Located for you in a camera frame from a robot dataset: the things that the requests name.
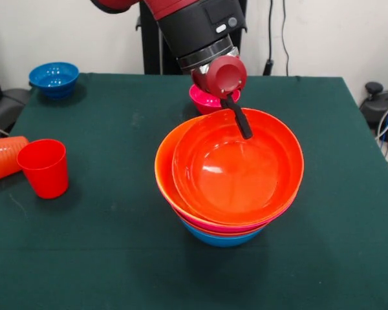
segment magenta bowl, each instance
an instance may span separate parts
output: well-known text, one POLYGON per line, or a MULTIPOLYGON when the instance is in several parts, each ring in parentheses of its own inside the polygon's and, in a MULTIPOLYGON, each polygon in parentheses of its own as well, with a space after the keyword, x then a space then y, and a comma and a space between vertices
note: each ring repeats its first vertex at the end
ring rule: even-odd
MULTIPOLYGON (((239 101, 240 95, 240 90, 236 90, 233 93, 234 102, 237 103, 239 101)), ((196 85, 191 86, 189 89, 189 97, 194 102, 197 110, 203 115, 221 110, 220 98, 208 94, 207 92, 203 92, 196 85)))

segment orange bowl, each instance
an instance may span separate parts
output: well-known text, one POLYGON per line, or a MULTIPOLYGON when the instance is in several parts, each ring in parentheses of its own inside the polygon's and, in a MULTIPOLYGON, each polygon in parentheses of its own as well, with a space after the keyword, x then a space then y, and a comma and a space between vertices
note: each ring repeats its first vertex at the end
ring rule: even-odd
POLYGON ((273 220, 290 205, 303 178, 303 153, 277 118, 244 108, 253 137, 241 136, 222 110, 187 130, 173 158, 173 177, 191 213, 225 225, 273 220))
POLYGON ((177 188, 174 184, 172 175, 172 162, 175 147, 180 141, 181 137, 187 132, 192 125, 200 121, 204 116, 193 118, 172 130, 162 141, 158 148, 155 157, 155 179, 164 198, 172 206, 177 215, 189 222, 207 231, 223 234, 246 233, 257 228, 261 228, 265 223, 258 223, 253 225, 231 226, 213 223, 205 220, 197 215, 191 214, 191 211, 185 201, 180 197, 177 188))

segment blue bowl on table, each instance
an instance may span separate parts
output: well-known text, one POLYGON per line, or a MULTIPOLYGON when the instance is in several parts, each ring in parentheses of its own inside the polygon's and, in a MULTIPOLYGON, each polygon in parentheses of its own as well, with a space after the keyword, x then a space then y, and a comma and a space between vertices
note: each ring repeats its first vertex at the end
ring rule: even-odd
POLYGON ((218 237, 199 231, 184 221, 182 221, 182 223, 186 229, 188 229, 188 231, 193 234, 194 237, 213 247, 237 247, 238 245, 249 242, 264 229, 262 228, 256 232, 253 232, 252 234, 246 234, 240 237, 218 237))
POLYGON ((71 63, 46 63, 33 69, 28 76, 32 85, 54 100, 69 97, 78 77, 79 69, 71 63))

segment red robot arm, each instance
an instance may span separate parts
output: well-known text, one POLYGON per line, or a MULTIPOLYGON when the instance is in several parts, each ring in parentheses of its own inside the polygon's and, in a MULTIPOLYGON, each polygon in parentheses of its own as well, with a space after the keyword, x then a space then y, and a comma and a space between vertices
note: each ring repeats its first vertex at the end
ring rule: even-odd
MULTIPOLYGON (((128 10, 138 0, 91 0, 108 13, 128 10)), ((144 0, 181 69, 202 90, 226 98, 242 89, 247 72, 229 34, 246 28, 238 0, 144 0)))

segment plastic cup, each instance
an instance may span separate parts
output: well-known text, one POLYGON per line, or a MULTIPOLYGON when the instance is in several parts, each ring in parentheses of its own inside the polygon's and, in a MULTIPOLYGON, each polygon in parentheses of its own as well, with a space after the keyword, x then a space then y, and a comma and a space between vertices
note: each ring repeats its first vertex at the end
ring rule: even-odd
POLYGON ((69 181, 62 142, 44 139, 29 143, 20 151, 17 163, 40 198, 54 199, 66 192, 69 181))
POLYGON ((0 139, 0 179, 19 172, 17 154, 28 144, 25 137, 12 137, 0 139))

